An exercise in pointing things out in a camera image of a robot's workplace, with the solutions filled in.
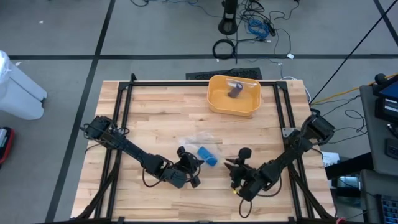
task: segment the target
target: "table leg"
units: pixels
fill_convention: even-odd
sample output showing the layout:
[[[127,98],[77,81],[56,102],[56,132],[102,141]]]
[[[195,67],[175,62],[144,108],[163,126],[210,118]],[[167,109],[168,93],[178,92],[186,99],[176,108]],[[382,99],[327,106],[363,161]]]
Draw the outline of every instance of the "table leg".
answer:
[[[363,169],[373,170],[372,154],[370,152],[325,168],[328,180],[357,173]]]

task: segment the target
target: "orange bowl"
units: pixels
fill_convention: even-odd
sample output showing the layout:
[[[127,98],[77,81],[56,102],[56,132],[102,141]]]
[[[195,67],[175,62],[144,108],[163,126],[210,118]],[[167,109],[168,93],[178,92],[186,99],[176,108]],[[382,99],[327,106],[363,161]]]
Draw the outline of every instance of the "orange bowl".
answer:
[[[237,83],[242,84],[243,89],[236,98],[229,97],[228,93]],[[207,101],[213,112],[250,116],[260,107],[261,85],[249,78],[215,75],[209,81]]]

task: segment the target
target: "white cable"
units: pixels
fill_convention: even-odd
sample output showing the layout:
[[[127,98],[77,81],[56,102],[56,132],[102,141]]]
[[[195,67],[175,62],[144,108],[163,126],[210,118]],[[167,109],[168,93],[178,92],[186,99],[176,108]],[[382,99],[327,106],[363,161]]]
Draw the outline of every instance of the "white cable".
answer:
[[[290,77],[290,76],[283,77],[282,79],[285,80],[285,79],[287,79],[287,78],[288,78],[288,79],[291,79],[291,80],[297,80],[296,78]],[[307,87],[305,87],[305,85],[304,85],[304,89],[305,89],[305,92],[307,93],[307,100],[308,100],[308,102],[311,102],[312,98],[311,98],[310,92],[308,91]]]

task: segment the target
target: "black metal frame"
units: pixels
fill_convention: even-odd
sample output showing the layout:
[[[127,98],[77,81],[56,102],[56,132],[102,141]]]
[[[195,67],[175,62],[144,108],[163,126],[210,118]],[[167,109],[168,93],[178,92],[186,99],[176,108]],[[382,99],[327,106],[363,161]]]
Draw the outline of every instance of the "black metal frame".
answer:
[[[172,81],[172,82],[158,82],[158,81],[147,81],[147,82],[136,82],[136,76],[134,74],[131,75],[131,80],[129,82],[120,82],[118,86],[118,94],[116,97],[116,103],[114,107],[114,114],[113,114],[113,120],[115,122],[118,121],[118,115],[119,115],[119,109],[120,109],[120,104],[121,104],[121,97],[123,91],[127,88],[127,95],[126,95],[126,102],[124,106],[124,111],[123,111],[123,118],[122,118],[122,123],[121,123],[121,128],[126,127],[127,123],[127,117],[129,113],[129,105],[131,101],[131,95],[132,95],[132,88],[134,86],[207,86],[208,81]],[[278,117],[279,117],[279,124],[280,124],[280,130],[281,130],[281,135],[283,138],[283,132],[282,129],[286,128],[285,126],[285,119],[282,111],[282,103],[280,101],[280,95],[279,95],[279,90],[282,90],[284,94],[284,100],[286,104],[286,110],[287,110],[287,116],[289,118],[289,124],[291,128],[295,127],[295,121],[294,121],[294,116],[293,116],[293,111],[292,111],[292,105],[290,104],[290,97],[289,97],[289,92],[287,88],[287,83],[286,81],[276,81],[276,82],[268,82],[268,81],[259,81],[259,83],[262,86],[272,86],[274,89],[274,94],[275,94],[275,103],[277,107],[277,112],[278,112]],[[101,176],[101,183],[103,183],[106,179],[106,176],[109,172],[109,165],[111,162],[111,155],[112,155],[112,150],[107,150],[105,154],[105,159],[104,159],[104,166],[103,166],[103,172]],[[119,172],[119,166],[120,166],[120,160],[121,160],[121,151],[117,151],[116,153],[116,158],[115,161],[118,161],[118,167],[117,170]],[[300,176],[302,180],[304,181],[305,185],[307,185],[307,178],[305,175],[305,169],[303,165],[302,159],[299,159],[297,161],[297,166],[298,166],[298,171],[300,173]],[[294,166],[291,165],[288,167],[289,170],[294,169]],[[294,203],[294,208],[295,208],[295,214],[296,218],[302,218],[302,211],[300,207],[300,200],[299,200],[299,194],[297,192],[297,185],[294,181],[294,179],[289,176],[290,179],[290,187],[292,189],[292,198],[293,198],[293,203]],[[112,219],[112,213],[113,213],[113,206],[114,206],[114,200],[116,196],[116,186],[118,183],[118,177],[114,179],[111,190],[109,193],[109,202],[108,202],[108,207],[107,207],[107,212],[106,212],[106,218]],[[102,209],[102,199],[99,202],[98,206],[96,207],[95,210],[95,216],[94,218],[99,218],[101,216],[101,209]],[[312,206],[310,205],[309,201],[305,197],[305,204],[308,212],[308,217],[309,218],[314,218],[313,215],[313,209]],[[155,222],[135,222],[135,221],[124,221],[123,223],[133,223],[133,224],[144,224],[144,223],[155,223]],[[192,224],[192,223],[198,223],[198,222],[156,222],[156,223],[178,223],[178,224]],[[211,223],[275,223],[275,224],[286,224],[290,222],[211,222]]]

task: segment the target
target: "white trash can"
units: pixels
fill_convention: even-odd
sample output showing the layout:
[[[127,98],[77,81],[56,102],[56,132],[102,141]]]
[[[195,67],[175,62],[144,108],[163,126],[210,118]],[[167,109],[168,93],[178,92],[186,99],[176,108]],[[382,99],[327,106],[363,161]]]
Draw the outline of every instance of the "white trash can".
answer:
[[[0,110],[26,120],[43,116],[47,92],[13,65],[0,51]]]

